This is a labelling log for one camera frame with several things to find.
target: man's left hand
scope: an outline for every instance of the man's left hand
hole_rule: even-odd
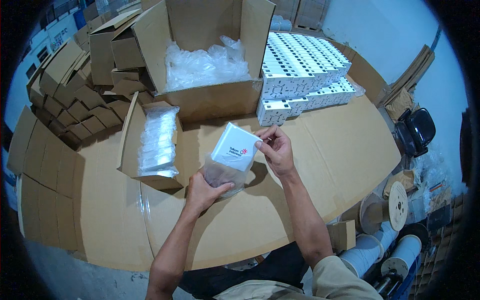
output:
[[[201,172],[190,177],[188,194],[184,211],[199,216],[202,211],[209,208],[221,194],[235,186],[234,183],[224,183],[217,188],[211,187],[204,179]]]

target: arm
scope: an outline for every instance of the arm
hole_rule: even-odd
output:
[[[293,164],[291,141],[277,125],[255,134],[263,140],[255,146],[265,154],[268,165],[282,183],[295,240],[313,269],[320,260],[333,255],[332,245],[327,227]]]
[[[188,244],[195,222],[202,211],[209,208],[216,198],[231,189],[233,185],[233,183],[225,183],[213,188],[206,183],[200,172],[190,177],[185,207],[150,267],[145,299],[171,299],[185,268]]]

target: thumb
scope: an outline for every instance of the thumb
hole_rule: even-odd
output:
[[[255,147],[257,147],[260,152],[268,156],[270,159],[275,158],[277,155],[276,152],[272,149],[272,147],[270,147],[270,145],[265,142],[256,141]]]
[[[221,186],[215,188],[214,190],[215,190],[216,198],[220,197],[221,194],[233,189],[234,186],[235,186],[234,183],[227,182],[227,183],[224,183]]]

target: stack of white boxes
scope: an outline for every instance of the stack of white boxes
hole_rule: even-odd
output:
[[[326,40],[269,33],[257,108],[260,125],[281,125],[307,109],[348,103],[355,93],[345,77],[351,65]]]

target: beige shirt sleeve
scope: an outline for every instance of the beige shirt sleeve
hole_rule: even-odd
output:
[[[312,293],[327,299],[383,300],[367,282],[357,278],[338,256],[327,256],[313,269]]]

